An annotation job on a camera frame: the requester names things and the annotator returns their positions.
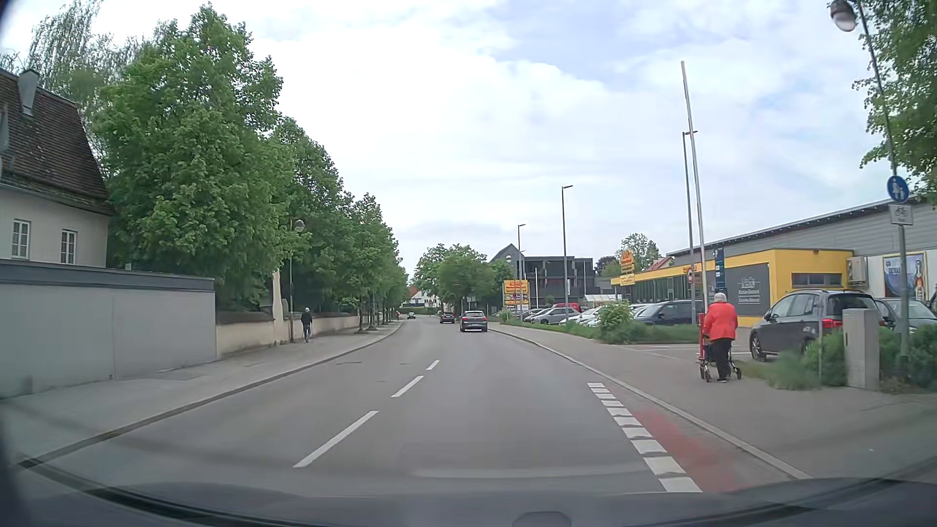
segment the elderly woman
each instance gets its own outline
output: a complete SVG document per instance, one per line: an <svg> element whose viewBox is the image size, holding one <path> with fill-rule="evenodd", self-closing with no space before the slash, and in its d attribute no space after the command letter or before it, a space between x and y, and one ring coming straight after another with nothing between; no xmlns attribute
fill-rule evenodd
<svg viewBox="0 0 937 527"><path fill-rule="evenodd" d="M725 293L716 293L714 303L709 306L706 317L703 319L703 337L709 339L712 358L716 361L719 371L718 383L725 383L729 375L729 353L732 350L732 341L736 339L738 328L738 315L736 308L729 304Z"/></svg>

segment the sidewalk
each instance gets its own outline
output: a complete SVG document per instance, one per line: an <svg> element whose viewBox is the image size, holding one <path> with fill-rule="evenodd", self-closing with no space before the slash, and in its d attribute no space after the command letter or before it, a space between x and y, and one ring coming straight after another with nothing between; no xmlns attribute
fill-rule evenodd
<svg viewBox="0 0 937 527"><path fill-rule="evenodd" d="M271 382L390 337L397 321L378 331L315 337L146 377L59 388L0 401L10 454L54 458L132 429Z"/></svg>
<svg viewBox="0 0 937 527"><path fill-rule="evenodd" d="M491 329L566 354L812 477L903 471L898 477L922 479L906 471L937 458L937 395L891 396L856 388L787 391L744 378L707 384L700 379L695 350L687 346L668 356L659 353L662 346L612 346L501 324ZM937 476L923 479L937 481Z"/></svg>

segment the car wheel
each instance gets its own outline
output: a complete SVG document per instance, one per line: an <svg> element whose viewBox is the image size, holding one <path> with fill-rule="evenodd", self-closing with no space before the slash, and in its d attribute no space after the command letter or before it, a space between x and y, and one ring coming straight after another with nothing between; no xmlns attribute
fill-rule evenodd
<svg viewBox="0 0 937 527"><path fill-rule="evenodd" d="M749 339L749 352L751 352L751 358L755 360L765 360L765 354L761 350L761 340L758 339L757 333L752 333L751 338Z"/></svg>

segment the asphalt road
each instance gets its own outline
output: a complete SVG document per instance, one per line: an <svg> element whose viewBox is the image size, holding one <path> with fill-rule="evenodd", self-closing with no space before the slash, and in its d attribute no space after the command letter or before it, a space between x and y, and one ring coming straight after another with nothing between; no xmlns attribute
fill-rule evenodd
<svg viewBox="0 0 937 527"><path fill-rule="evenodd" d="M784 479L536 346L435 317L403 324L358 352L50 465L102 485L306 496L709 491Z"/></svg>

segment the pedestrian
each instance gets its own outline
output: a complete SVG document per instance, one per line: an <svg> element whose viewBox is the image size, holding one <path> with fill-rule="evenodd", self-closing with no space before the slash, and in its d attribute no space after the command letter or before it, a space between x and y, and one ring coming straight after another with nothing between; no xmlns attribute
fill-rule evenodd
<svg viewBox="0 0 937 527"><path fill-rule="evenodd" d="M716 370L719 372L716 382L725 383L732 373L729 370L729 353L732 351L732 341L736 339L738 315L736 307L729 304L725 293L716 293L713 300L703 319L703 338L709 339L709 350L716 361Z"/></svg>
<svg viewBox="0 0 937 527"><path fill-rule="evenodd" d="M299 320L303 323L303 339L309 342L309 335L312 334L312 313L309 312L309 308L303 311L303 316Z"/></svg>

